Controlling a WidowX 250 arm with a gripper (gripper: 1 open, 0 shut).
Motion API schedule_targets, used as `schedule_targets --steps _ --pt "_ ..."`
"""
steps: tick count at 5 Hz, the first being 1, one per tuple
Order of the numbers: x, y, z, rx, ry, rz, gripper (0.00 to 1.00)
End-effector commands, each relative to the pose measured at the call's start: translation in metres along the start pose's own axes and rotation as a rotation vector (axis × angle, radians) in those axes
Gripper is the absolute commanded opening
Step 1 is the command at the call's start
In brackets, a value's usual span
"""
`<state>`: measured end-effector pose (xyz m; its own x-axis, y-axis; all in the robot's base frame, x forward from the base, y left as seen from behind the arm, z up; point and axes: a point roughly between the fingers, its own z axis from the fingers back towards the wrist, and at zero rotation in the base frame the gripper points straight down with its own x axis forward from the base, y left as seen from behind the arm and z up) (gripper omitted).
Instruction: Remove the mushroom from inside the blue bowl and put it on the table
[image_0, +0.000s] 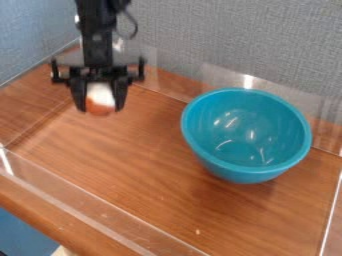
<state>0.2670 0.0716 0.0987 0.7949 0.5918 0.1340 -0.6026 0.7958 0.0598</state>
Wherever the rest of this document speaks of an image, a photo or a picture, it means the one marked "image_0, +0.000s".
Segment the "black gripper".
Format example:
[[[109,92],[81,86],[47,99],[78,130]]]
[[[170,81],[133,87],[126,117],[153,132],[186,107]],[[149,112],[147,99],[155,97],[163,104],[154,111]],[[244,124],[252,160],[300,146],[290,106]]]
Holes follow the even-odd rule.
[[[79,111],[86,111],[86,95],[89,82],[114,81],[114,97],[117,111],[122,111],[129,95],[129,87],[134,81],[145,79],[146,60],[135,61],[125,55],[114,53],[114,25],[98,26],[94,30],[78,24],[82,32],[82,49],[51,60],[54,83],[65,83],[71,87],[73,99]]]

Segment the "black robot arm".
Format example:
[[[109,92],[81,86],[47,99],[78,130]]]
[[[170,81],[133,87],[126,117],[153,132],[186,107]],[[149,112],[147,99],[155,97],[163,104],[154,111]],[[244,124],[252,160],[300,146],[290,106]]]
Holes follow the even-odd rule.
[[[131,0],[75,0],[75,4],[81,49],[51,59],[51,81],[67,86],[81,112],[109,115],[123,110],[130,86],[145,80],[145,57],[118,53],[114,47],[118,16],[134,24],[126,39],[137,36],[138,22],[127,11]]]

